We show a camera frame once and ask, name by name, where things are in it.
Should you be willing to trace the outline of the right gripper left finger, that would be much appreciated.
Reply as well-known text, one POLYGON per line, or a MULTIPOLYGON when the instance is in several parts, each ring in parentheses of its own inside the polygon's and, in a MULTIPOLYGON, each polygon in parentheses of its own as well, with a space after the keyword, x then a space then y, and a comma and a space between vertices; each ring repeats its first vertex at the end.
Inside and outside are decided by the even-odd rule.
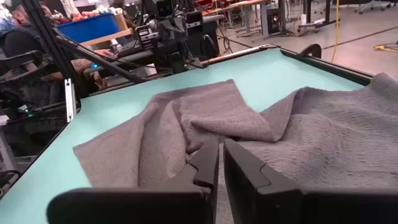
POLYGON ((148 188, 80 188, 58 194, 49 224, 214 224, 219 143, 206 141, 178 174, 148 188))

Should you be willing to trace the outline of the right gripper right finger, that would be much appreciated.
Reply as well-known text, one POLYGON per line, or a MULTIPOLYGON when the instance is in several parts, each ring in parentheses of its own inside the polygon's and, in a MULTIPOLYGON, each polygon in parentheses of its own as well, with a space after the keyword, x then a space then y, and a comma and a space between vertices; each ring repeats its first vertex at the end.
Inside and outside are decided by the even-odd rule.
POLYGON ((398 224, 398 189, 305 188, 232 139, 224 176, 240 224, 398 224))

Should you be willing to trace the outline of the grey terry towel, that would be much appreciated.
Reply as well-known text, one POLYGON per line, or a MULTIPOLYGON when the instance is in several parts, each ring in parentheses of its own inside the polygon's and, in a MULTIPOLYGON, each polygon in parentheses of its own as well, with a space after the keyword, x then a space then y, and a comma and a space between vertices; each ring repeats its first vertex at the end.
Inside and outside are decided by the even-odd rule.
POLYGON ((89 188, 148 188, 174 178, 210 139, 219 143, 215 220, 233 218, 225 139, 301 187, 398 189, 398 81, 380 73, 358 90, 300 88, 262 112, 232 80, 163 92, 73 150, 89 188))

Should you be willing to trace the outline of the teal table mat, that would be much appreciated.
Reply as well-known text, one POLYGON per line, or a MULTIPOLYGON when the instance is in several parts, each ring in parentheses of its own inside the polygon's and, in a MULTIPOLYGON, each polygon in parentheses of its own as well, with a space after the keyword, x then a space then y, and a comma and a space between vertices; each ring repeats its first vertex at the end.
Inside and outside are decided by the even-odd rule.
POLYGON ((47 224, 46 208, 54 196, 90 186, 73 147, 139 114, 153 95, 229 79, 256 111, 305 86, 359 88, 357 83, 270 49, 85 98, 81 111, 0 199, 0 224, 47 224))

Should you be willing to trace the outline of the black table clamp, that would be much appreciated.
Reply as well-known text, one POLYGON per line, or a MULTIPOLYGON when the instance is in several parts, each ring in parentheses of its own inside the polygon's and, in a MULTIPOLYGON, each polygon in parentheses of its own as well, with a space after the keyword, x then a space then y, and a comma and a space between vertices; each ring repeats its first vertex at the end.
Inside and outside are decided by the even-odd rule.
POLYGON ((298 53, 300 57, 312 56, 315 58, 322 58, 322 48, 319 44, 311 44, 298 53))

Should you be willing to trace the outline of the small yellow tool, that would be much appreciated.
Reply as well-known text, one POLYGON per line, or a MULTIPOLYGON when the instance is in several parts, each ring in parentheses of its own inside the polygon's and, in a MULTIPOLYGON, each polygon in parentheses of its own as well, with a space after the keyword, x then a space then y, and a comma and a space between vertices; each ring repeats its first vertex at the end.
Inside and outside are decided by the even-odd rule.
POLYGON ((381 44, 374 46, 374 50, 383 50, 388 52, 397 52, 398 53, 398 44, 390 43, 390 44, 381 44))

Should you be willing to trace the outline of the wooden top desk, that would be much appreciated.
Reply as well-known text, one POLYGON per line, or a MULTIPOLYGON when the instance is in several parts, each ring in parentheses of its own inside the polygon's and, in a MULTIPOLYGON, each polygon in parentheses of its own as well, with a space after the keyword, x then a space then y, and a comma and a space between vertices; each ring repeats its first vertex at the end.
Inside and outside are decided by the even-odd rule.
POLYGON ((270 3, 271 0, 244 0, 237 3, 230 4, 224 8, 216 8, 216 9, 202 9, 204 15, 213 15, 213 14, 222 14, 225 11, 228 11, 229 19, 230 11, 234 8, 240 8, 243 13, 243 21, 244 28, 238 29, 235 31, 236 37, 251 37, 256 34, 262 34, 267 36, 264 33, 264 26, 266 25, 267 19, 267 7, 266 5, 270 3), (260 5, 260 15, 256 17, 256 20, 260 22, 260 25, 251 26, 250 25, 250 8, 254 6, 257 9, 257 5, 260 5))

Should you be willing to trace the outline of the blue plastic bin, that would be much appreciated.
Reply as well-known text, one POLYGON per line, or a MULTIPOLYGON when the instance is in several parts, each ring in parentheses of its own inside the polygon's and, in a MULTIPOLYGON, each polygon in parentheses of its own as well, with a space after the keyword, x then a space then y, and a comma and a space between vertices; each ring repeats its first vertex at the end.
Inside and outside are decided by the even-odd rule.
POLYGON ((119 32, 114 15, 100 14, 80 21, 58 25, 57 29, 78 43, 97 39, 119 32))

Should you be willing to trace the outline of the person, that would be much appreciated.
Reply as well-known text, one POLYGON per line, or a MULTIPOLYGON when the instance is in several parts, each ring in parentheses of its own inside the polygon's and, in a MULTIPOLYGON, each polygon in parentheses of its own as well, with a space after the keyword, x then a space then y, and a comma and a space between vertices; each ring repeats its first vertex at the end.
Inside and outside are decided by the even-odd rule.
MULTIPOLYGON (((4 2, 14 20, 17 22, 16 27, 12 28, 0 37, 0 45, 5 56, 13 57, 35 50, 45 54, 46 45, 41 40, 36 27, 30 23, 30 17, 22 5, 22 0, 4 0, 4 2)), ((52 20, 53 17, 50 9, 43 1, 39 1, 39 3, 45 16, 49 20, 52 20)), ((109 49, 95 50, 95 52, 103 56, 113 55, 109 49)), ((71 63, 77 75, 82 75, 84 70, 90 68, 92 64, 91 61, 85 58, 71 60, 71 63)), ((97 89, 102 90, 108 87, 106 80, 103 80, 98 72, 91 75, 91 78, 93 80, 93 84, 97 86, 97 89)), ((63 80, 63 75, 60 72, 48 73, 48 75, 41 79, 48 82, 57 82, 59 80, 63 80)))

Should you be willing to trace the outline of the black table frame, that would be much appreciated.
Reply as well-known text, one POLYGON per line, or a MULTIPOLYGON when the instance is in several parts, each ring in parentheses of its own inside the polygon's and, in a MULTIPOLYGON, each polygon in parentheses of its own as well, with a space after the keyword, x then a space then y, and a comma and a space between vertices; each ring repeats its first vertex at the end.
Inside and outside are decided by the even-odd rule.
MULTIPOLYGON (((66 40, 59 40, 59 43, 57 43, 59 47, 64 47, 68 50, 75 50, 76 54, 81 53, 82 55, 84 54, 84 57, 90 58, 89 60, 96 61, 98 65, 101 64, 103 67, 107 67, 107 69, 110 71, 113 69, 114 71, 117 71, 119 69, 117 66, 111 65, 110 63, 102 60, 100 62, 100 58, 96 57, 93 55, 93 53, 86 53, 83 50, 84 49, 73 49, 73 45, 68 43, 66 40)), ((312 68, 317 68, 319 70, 324 70, 327 73, 333 74, 335 76, 339 76, 342 78, 345 78, 347 80, 350 80, 352 83, 357 83, 359 85, 368 85, 372 79, 372 76, 370 76, 368 73, 363 73, 357 70, 353 70, 348 67, 343 67, 334 63, 330 63, 327 61, 322 60, 320 57, 312 57, 309 56, 308 54, 311 53, 309 51, 310 49, 319 49, 317 53, 320 55, 320 46, 317 44, 310 45, 307 47, 307 49, 303 50, 300 53, 296 53, 287 49, 280 48, 281 54, 285 55, 286 57, 293 58, 294 60, 299 61, 300 68, 304 68, 304 64, 308 66, 311 66, 312 68)), ((235 55, 230 55, 225 56, 225 58, 221 59, 215 59, 213 62, 208 62, 209 64, 217 64, 217 63, 224 63, 224 65, 220 65, 220 68, 225 68, 226 69, 226 62, 231 62, 235 59, 233 58, 239 58, 239 57, 245 57, 244 55, 258 55, 259 53, 263 50, 266 50, 266 48, 253 48, 250 49, 246 53, 236 53, 235 55)), ((98 93, 93 93, 90 96, 86 98, 82 98, 81 102, 86 104, 86 108, 89 110, 89 112, 94 112, 94 107, 91 107, 92 109, 89 109, 89 104, 91 106, 97 106, 99 108, 99 103, 101 100, 105 100, 106 97, 111 97, 111 99, 119 100, 115 101, 115 105, 113 106, 127 106, 127 104, 122 104, 122 96, 120 95, 120 98, 118 98, 117 94, 122 94, 122 90, 127 93, 130 90, 133 90, 133 87, 148 87, 148 92, 147 93, 155 93, 155 82, 147 82, 146 84, 138 84, 135 85, 133 83, 127 84, 126 87, 122 86, 117 86, 114 90, 104 90, 102 92, 98 93)), ((105 106, 103 111, 100 112, 105 112, 105 109, 111 109, 111 103, 109 103, 108 106, 105 106)), ((55 196, 54 199, 51 202, 88 202, 88 203, 94 203, 94 199, 98 199, 97 201, 99 202, 105 202, 105 201, 116 201, 116 199, 125 199, 127 196, 129 198, 132 198, 132 200, 136 199, 138 200, 139 198, 148 198, 149 200, 165 200, 165 201, 181 201, 181 202, 190 202, 190 201, 205 201, 205 200, 210 200, 210 199, 216 199, 215 193, 217 192, 217 172, 218 172, 218 161, 216 159, 218 158, 218 151, 215 150, 216 146, 210 146, 210 148, 206 148, 205 152, 200 152, 199 156, 194 157, 194 159, 197 159, 196 161, 193 160, 194 165, 188 165, 187 168, 193 168, 193 174, 190 174, 191 176, 184 177, 184 178, 190 178, 193 177, 193 180, 188 180, 188 179, 183 179, 179 180, 181 181, 181 184, 177 183, 177 186, 171 185, 166 186, 166 187, 160 187, 159 189, 129 189, 129 188, 118 188, 118 189, 104 189, 104 188, 81 188, 81 189, 74 189, 67 191, 65 193, 59 194, 57 196, 53 195, 45 195, 44 193, 41 195, 42 198, 45 198, 47 201, 49 201, 49 196, 55 196), (214 174, 212 174, 210 171, 210 174, 204 173, 204 169, 207 167, 205 166, 205 162, 207 157, 213 159, 211 166, 214 165, 214 174)), ((265 198, 267 194, 270 196, 274 195, 306 195, 308 194, 310 198, 327 198, 327 199, 346 199, 346 198, 353 198, 350 200, 358 199, 361 197, 373 197, 371 194, 371 190, 365 190, 360 192, 359 190, 330 190, 330 189, 314 189, 314 190, 303 190, 302 192, 299 190, 298 187, 293 187, 293 182, 290 183, 287 181, 287 179, 283 179, 283 177, 275 172, 275 170, 272 170, 270 167, 266 166, 263 162, 260 162, 260 165, 258 168, 254 168, 254 173, 250 173, 252 171, 249 171, 249 168, 251 165, 249 163, 255 162, 255 158, 250 156, 251 154, 243 149, 238 149, 239 147, 237 145, 233 145, 230 148, 227 148, 227 155, 231 155, 233 159, 233 167, 236 165, 238 171, 244 175, 244 181, 250 182, 250 187, 253 188, 254 191, 254 196, 253 198, 259 197, 259 198, 265 198)), ((19 200, 22 201, 22 199, 19 199, 19 196, 22 196, 22 194, 25 196, 24 192, 21 192, 19 188, 21 188, 21 184, 23 184, 23 180, 27 180, 28 177, 34 177, 33 176, 33 171, 35 171, 35 167, 30 166, 25 173, 23 173, 23 177, 20 178, 16 183, 17 187, 11 188, 10 193, 7 193, 5 198, 3 197, 0 200, 0 205, 7 204, 11 206, 11 202, 18 202, 19 200)))

